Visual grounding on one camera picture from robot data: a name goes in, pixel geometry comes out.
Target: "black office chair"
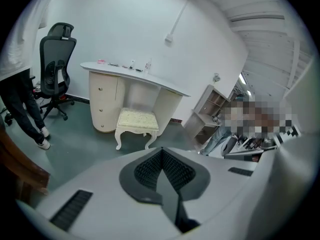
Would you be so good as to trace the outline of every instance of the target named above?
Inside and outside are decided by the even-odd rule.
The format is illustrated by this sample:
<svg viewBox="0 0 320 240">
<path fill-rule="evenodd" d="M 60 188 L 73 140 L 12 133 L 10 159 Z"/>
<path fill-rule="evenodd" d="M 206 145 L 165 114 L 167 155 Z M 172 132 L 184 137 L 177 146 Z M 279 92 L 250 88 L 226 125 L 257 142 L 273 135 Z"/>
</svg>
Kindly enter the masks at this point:
<svg viewBox="0 0 320 240">
<path fill-rule="evenodd" d="M 40 113 L 43 108 L 47 108 L 43 119 L 49 112 L 56 108 L 63 114 L 63 120 L 67 120 L 67 114 L 61 110 L 59 104 L 71 102 L 75 104 L 74 99 L 59 99 L 64 96 L 69 88 L 70 77 L 67 73 L 67 66 L 72 52 L 77 44 L 77 40 L 71 38 L 71 32 L 74 27 L 67 23 L 56 23 L 49 30 L 48 35 L 40 42 L 40 63 L 41 79 L 40 97 L 51 101 L 40 107 Z M 63 81 L 58 82 L 58 74 L 61 71 Z"/>
</svg>

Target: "stool cushion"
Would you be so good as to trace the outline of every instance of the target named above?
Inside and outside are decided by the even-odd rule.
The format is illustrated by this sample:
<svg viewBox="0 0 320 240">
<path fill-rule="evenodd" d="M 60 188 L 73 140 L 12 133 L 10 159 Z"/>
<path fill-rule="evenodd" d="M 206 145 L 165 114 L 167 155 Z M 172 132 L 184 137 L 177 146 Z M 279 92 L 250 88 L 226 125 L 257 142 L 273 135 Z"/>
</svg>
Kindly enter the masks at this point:
<svg viewBox="0 0 320 240">
<path fill-rule="evenodd" d="M 159 131 L 157 119 L 154 113 L 143 112 L 126 107 L 121 109 L 117 126 Z"/>
</svg>

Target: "desk drawer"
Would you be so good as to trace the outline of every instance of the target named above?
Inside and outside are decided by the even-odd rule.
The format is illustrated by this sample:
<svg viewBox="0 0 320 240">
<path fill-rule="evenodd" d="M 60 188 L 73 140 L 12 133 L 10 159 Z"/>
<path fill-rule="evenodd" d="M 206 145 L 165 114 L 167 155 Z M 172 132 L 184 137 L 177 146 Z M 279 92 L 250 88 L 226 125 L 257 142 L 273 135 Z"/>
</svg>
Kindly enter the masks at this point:
<svg viewBox="0 0 320 240">
<path fill-rule="evenodd" d="M 104 133 L 114 131 L 124 103 L 124 80 L 119 76 L 90 72 L 89 95 L 93 126 Z"/>
</svg>

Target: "black pants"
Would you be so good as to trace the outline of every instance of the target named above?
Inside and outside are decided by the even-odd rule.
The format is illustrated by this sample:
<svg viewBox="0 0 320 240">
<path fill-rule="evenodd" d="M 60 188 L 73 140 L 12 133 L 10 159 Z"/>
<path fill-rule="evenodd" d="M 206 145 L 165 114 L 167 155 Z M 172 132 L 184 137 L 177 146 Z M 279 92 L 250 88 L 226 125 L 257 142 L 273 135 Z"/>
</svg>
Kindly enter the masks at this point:
<svg viewBox="0 0 320 240">
<path fill-rule="evenodd" d="M 30 89 L 30 69 L 2 80 L 0 82 L 0 95 L 4 105 L 21 129 L 33 138 L 36 143 L 42 143 L 45 137 L 33 127 L 23 107 L 24 103 L 39 129 L 45 127 L 38 105 Z"/>
</svg>

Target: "wall shelf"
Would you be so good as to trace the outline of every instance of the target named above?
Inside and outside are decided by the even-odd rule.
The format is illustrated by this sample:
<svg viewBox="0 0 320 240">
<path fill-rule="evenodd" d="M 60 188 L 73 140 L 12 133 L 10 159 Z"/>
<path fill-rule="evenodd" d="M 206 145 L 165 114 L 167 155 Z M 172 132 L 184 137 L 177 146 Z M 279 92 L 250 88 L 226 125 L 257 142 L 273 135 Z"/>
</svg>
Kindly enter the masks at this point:
<svg viewBox="0 0 320 240">
<path fill-rule="evenodd" d="M 230 100 L 209 84 L 199 99 L 192 115 L 184 125 L 185 130 L 192 139 L 204 144 L 217 130 L 219 125 L 213 121 Z"/>
</svg>

